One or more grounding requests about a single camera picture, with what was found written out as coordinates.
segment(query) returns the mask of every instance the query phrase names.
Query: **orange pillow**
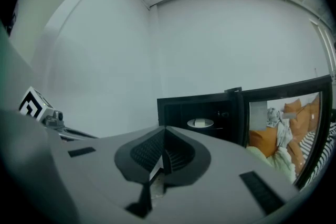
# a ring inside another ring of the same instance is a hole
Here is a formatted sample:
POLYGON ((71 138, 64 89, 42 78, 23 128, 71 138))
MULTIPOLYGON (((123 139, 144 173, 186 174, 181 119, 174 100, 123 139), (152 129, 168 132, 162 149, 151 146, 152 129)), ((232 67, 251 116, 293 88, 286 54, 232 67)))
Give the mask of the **orange pillow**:
POLYGON ((293 103, 285 104, 284 113, 297 112, 301 109, 300 99, 295 100, 293 103))
POLYGON ((310 119, 310 104, 305 105, 296 114, 296 119, 289 120, 289 127, 292 131, 293 140, 297 143, 308 133, 310 119))
POLYGON ((295 173, 298 176, 305 164, 302 150, 297 142, 291 140, 287 145, 287 151, 291 156, 292 163, 295 165, 295 173))
POLYGON ((308 126, 308 132, 316 131, 317 125, 319 123, 320 116, 320 96, 319 94, 315 97, 314 101, 310 104, 310 121, 308 126))
POLYGON ((278 128, 267 127, 265 131, 250 131, 250 146, 257 147, 265 157, 269 157, 277 150, 278 128))

